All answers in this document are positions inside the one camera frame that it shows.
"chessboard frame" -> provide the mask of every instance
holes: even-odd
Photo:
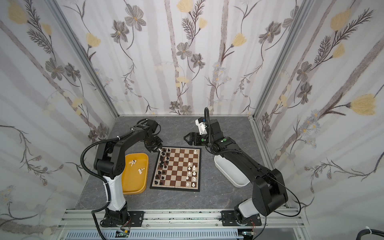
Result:
[[[202,149],[200,147],[180,147],[180,146],[162,146],[162,148],[167,148],[167,147],[172,147],[172,148],[188,148],[188,149],[199,149],[200,150],[200,154],[199,154],[199,177],[201,176],[201,154],[202,154]],[[173,187],[154,187],[152,186],[152,183],[153,183],[153,180],[156,176],[156,171],[157,171],[157,163],[159,161],[159,156],[160,156],[160,152],[157,154],[157,157],[156,157],[156,162],[155,162],[155,168],[153,170],[153,174],[152,174],[152,179],[150,181],[150,185],[149,185],[149,188],[150,189],[157,189],[157,190],[175,190],[175,191],[186,191],[186,192],[200,192],[200,184],[201,184],[201,177],[199,178],[199,185],[197,186],[196,189],[183,189],[183,188],[173,188]]]

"yellow tray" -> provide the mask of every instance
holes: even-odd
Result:
[[[137,162],[131,167],[129,162],[132,160]],[[148,155],[145,153],[132,153],[125,156],[125,169],[121,176],[123,194],[144,192],[147,187],[148,165]],[[142,174],[139,174],[139,168],[145,168]]]

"gray table surface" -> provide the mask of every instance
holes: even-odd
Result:
[[[125,133],[130,126],[146,117],[118,117],[110,136]],[[183,137],[198,132],[198,117],[150,117],[161,125],[159,137],[164,146],[188,147]],[[255,136],[247,117],[211,117],[220,123],[224,136],[236,143],[258,163],[263,164]],[[229,209],[252,195],[252,184],[237,188],[215,167],[214,156],[202,148],[200,192],[150,189],[157,153],[149,153],[142,142],[126,151],[126,154],[144,152],[149,157],[147,188],[141,194],[125,195],[128,209]],[[75,209],[97,209],[106,202],[103,182],[90,177]]]

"chessboard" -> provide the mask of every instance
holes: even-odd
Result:
[[[201,148],[163,146],[149,188],[199,192],[200,155]]]

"floral wallpaper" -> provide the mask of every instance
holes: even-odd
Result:
[[[51,239],[114,117],[44,1],[0,6],[0,238]]]
[[[383,12],[381,1],[315,1],[257,115],[314,240],[384,225]]]
[[[120,114],[252,115],[297,0],[58,0]]]

